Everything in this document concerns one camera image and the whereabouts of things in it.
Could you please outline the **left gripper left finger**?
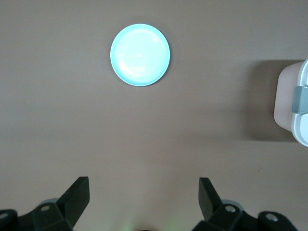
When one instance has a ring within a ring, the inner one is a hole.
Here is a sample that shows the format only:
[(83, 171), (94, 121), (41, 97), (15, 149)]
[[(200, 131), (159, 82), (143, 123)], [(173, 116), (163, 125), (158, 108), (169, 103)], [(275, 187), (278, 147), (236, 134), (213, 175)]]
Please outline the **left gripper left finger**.
[(55, 202), (32, 211), (36, 231), (72, 231), (90, 201), (88, 177), (79, 177)]

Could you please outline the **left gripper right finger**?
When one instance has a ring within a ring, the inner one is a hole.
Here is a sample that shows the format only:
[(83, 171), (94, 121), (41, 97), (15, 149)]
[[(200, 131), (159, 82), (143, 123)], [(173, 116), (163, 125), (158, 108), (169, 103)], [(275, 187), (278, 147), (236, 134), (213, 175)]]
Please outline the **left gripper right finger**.
[(223, 202), (209, 178), (199, 179), (198, 201), (204, 219), (196, 231), (256, 231), (257, 219), (234, 203)]

